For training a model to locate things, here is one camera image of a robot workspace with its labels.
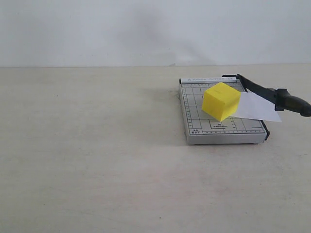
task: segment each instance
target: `table surface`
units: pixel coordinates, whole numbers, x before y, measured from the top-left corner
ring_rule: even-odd
[[[311,101],[311,65],[0,69],[0,232],[307,233],[311,118],[188,146],[178,79],[240,73]]]

